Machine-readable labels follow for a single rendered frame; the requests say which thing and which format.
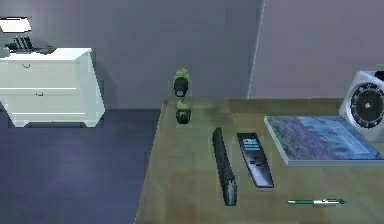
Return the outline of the long black remote control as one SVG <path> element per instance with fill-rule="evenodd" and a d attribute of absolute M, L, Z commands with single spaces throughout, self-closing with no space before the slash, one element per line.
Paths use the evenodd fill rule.
<path fill-rule="evenodd" d="M 221 128 L 214 130 L 212 143 L 224 203 L 226 206 L 235 206 L 237 204 L 237 183 L 227 156 Z"/>

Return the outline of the black remote with blue buttons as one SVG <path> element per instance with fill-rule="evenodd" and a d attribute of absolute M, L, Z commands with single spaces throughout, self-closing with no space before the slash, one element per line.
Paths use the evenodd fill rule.
<path fill-rule="evenodd" d="M 253 182 L 258 188 L 273 188 L 267 156 L 255 132 L 238 133 L 240 149 Z"/>

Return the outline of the blue picture book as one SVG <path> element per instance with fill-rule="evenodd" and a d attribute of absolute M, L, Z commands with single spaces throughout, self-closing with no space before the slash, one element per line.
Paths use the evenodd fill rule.
<path fill-rule="evenodd" d="M 340 116 L 265 116 L 287 166 L 384 166 L 384 155 Z"/>

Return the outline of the white chest of drawers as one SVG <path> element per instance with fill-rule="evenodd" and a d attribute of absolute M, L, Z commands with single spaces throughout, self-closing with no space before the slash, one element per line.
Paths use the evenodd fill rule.
<path fill-rule="evenodd" d="M 31 122 L 97 125 L 105 113 L 90 48 L 0 58 L 0 104 L 16 127 Z"/>

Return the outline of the green and white pen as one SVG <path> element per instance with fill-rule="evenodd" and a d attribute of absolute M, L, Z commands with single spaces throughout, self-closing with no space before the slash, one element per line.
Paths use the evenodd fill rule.
<path fill-rule="evenodd" d="M 343 199 L 321 199 L 321 200 L 307 200 L 307 199 L 298 199 L 298 200 L 288 200 L 287 204 L 295 205 L 343 205 L 346 204 L 346 201 Z"/>

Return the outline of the white clock with black face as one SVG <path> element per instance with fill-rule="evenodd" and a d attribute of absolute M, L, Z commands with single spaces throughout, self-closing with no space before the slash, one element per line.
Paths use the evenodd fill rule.
<path fill-rule="evenodd" d="M 357 71 L 339 115 L 367 141 L 384 143 L 384 71 Z"/>

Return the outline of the white lamp shade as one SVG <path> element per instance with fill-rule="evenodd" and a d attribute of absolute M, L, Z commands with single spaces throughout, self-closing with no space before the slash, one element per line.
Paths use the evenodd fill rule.
<path fill-rule="evenodd" d="M 0 29 L 4 33 L 25 33 L 32 30 L 27 17 L 1 17 Z"/>

